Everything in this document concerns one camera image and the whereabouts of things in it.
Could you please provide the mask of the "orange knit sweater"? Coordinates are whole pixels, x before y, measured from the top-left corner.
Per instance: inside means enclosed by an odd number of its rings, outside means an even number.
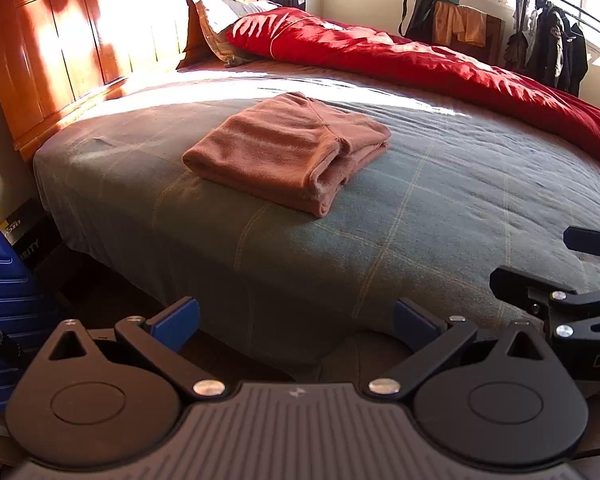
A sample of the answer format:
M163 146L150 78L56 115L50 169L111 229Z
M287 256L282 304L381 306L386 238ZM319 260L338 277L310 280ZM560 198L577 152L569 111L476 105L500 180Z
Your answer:
M199 177L323 218L390 136L366 115L287 92L224 120L183 162Z

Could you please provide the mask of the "orange cloth on cabinet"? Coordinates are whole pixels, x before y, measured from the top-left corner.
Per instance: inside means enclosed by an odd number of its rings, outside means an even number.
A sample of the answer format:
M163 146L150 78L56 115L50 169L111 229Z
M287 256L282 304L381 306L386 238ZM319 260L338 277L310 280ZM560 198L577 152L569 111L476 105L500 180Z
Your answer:
M444 1L434 4L434 28L432 41L449 47L452 35L457 34L462 41L483 42L486 14L471 6L461 6Z

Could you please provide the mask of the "wooden headboard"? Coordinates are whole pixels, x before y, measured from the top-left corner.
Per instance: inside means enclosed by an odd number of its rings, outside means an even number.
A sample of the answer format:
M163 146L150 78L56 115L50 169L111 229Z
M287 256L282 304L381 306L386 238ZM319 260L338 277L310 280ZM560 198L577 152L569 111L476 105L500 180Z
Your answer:
M0 0L0 102L23 160L137 74L211 52L187 0Z

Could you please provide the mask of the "blue plastic crate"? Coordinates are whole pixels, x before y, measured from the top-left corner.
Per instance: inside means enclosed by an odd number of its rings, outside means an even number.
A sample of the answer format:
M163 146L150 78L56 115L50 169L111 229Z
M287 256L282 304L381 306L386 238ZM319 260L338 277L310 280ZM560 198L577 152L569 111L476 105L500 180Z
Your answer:
M0 413L45 335L32 276L0 231Z

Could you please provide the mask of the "dark wooden cabinet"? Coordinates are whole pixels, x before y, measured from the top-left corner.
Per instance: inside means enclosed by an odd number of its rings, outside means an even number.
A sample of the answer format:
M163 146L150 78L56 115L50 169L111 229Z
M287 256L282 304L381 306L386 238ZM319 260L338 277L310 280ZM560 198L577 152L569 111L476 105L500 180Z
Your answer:
M452 35L451 49L464 55L471 56L476 60L489 64L498 65L502 52L502 41L505 23L497 16L488 14L484 25L483 42L467 42L460 40L457 34Z

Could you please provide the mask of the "dark cardboard box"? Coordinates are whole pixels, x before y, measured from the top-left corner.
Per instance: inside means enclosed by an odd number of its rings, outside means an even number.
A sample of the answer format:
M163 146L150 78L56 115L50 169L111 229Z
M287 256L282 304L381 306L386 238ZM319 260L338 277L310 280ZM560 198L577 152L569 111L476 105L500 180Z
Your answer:
M29 198L0 223L0 230L24 266L41 271L56 240L55 223L38 198Z

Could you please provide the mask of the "blue plaid bed sheet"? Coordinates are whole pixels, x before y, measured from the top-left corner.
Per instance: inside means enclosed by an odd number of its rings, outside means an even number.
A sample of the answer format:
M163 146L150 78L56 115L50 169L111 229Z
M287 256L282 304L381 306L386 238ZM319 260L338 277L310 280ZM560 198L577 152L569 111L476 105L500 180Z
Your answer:
M284 92L391 133L324 218L201 179L182 159ZM196 298L206 332L281 366L314 367L347 336L388 332L403 297L506 325L518 311L490 292L498 266L600 289L600 258L562 241L568 226L600 230L596 160L516 120L333 70L207 62L146 76L56 133L33 170L71 248L164 304Z

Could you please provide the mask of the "black hanging jacket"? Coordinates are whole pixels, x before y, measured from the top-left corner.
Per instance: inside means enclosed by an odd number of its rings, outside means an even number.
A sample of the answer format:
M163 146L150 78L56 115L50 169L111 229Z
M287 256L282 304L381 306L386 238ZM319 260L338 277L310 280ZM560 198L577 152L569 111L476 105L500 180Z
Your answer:
M539 7L515 15L515 31L507 40L505 67L563 92L578 96L588 72L582 29L571 24L559 6L535 0Z

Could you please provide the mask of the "red duvet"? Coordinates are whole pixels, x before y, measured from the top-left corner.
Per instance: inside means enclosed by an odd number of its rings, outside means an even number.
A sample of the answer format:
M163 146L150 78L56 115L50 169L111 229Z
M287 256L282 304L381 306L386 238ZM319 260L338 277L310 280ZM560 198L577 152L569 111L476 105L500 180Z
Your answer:
M600 162L600 108L449 48L326 21L286 6L238 18L225 37L261 58L449 96L559 136Z

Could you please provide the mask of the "beige pillow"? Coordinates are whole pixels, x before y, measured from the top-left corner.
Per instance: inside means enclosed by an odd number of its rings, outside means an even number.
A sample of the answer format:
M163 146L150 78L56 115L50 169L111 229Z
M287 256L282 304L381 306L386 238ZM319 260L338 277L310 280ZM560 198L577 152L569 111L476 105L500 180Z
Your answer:
M277 3L268 0L185 1L188 9L187 41L184 58L178 63L178 70L193 66L211 55L227 67L250 63L256 57L230 44L226 39L226 33L235 22L246 15L278 8Z

